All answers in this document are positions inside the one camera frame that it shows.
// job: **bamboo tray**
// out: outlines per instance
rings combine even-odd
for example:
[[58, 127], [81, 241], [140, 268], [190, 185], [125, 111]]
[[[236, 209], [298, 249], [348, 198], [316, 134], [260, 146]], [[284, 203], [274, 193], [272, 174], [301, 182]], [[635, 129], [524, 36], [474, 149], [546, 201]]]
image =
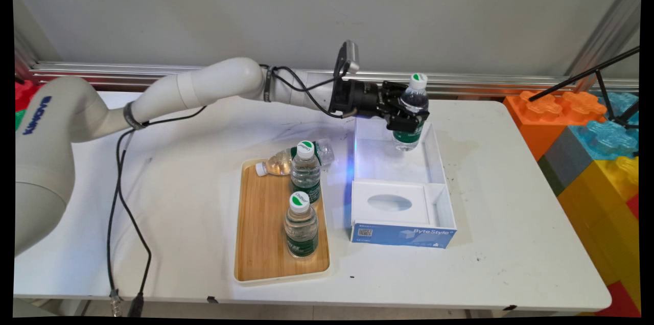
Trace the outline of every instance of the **bamboo tray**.
[[241, 167], [236, 281], [257, 284], [322, 276], [330, 267], [322, 192], [313, 204], [318, 214], [318, 249], [308, 258], [293, 258], [286, 247], [283, 227], [292, 193], [290, 176], [257, 176], [254, 164], [263, 160], [248, 160]]

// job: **open cardboard box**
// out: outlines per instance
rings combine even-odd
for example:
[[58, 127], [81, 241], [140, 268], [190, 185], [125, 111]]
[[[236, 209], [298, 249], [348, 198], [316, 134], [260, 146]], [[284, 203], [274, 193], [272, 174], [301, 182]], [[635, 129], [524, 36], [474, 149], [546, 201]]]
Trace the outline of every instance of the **open cardboard box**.
[[395, 149], [385, 120], [357, 118], [352, 242], [446, 248], [456, 232], [436, 132]]

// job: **robotic arm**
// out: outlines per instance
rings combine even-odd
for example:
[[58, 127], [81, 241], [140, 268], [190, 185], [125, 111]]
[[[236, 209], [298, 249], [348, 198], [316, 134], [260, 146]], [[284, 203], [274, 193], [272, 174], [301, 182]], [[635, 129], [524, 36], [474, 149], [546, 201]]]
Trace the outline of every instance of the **robotic arm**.
[[[346, 41], [339, 51], [334, 84], [311, 91], [318, 104], [342, 118], [380, 116], [387, 129], [413, 132], [428, 113], [413, 114], [399, 103], [406, 85], [385, 81], [381, 87], [344, 81], [358, 69], [357, 45]], [[240, 95], [318, 109], [306, 92], [276, 81], [248, 58], [227, 59], [199, 71], [165, 76], [125, 108], [108, 110], [100, 95], [78, 77], [61, 77], [45, 85], [31, 102], [16, 132], [16, 229], [14, 256], [39, 242], [61, 220], [75, 183], [71, 143], [83, 143], [176, 111], [213, 104]]]

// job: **white bottle cap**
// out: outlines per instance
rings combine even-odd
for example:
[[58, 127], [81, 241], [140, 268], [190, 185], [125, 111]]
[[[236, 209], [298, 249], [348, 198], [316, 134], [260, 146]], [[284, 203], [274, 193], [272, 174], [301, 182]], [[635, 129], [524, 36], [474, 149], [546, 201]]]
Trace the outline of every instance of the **white bottle cap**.
[[257, 164], [254, 165], [254, 168], [256, 169], [256, 175], [259, 177], [265, 176], [268, 174], [266, 172], [266, 167], [264, 167], [264, 162], [258, 162]]
[[427, 75], [426, 74], [413, 74], [411, 75], [411, 81], [409, 82], [409, 87], [411, 89], [421, 90], [427, 87]]
[[306, 192], [298, 191], [290, 195], [288, 199], [290, 210], [296, 214], [306, 213], [309, 210], [309, 195]]
[[297, 156], [300, 159], [311, 159], [313, 156], [313, 143], [311, 141], [302, 141], [297, 144]]

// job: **plastic water bottle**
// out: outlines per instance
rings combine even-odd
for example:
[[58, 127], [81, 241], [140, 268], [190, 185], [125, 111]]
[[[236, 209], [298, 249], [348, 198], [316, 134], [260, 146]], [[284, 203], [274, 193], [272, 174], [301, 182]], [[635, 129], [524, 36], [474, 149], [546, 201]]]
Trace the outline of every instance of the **plastic water bottle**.
[[309, 195], [309, 202], [318, 201], [320, 197], [320, 163], [315, 155], [311, 141], [297, 144], [297, 155], [290, 168], [290, 180], [293, 192], [302, 191]]
[[306, 193], [298, 191], [290, 195], [284, 230], [288, 252], [293, 257], [306, 258], [318, 248], [318, 216]]
[[[321, 138], [315, 143], [315, 155], [320, 165], [329, 165], [334, 162], [334, 150], [329, 138]], [[297, 146], [288, 148], [271, 156], [270, 159], [258, 162], [254, 167], [257, 175], [265, 176], [274, 174], [275, 176], [287, 176], [290, 174], [290, 166], [293, 158], [297, 155]]]
[[[418, 113], [421, 110], [427, 110], [429, 106], [429, 97], [427, 96], [427, 76], [425, 74], [413, 74], [409, 87], [404, 90], [404, 94], [400, 97], [400, 102], [411, 113]], [[420, 133], [423, 131], [423, 124], [421, 121], [418, 124], [415, 132], [398, 132], [393, 131], [393, 141], [395, 148], [404, 152], [409, 152], [418, 145]]]

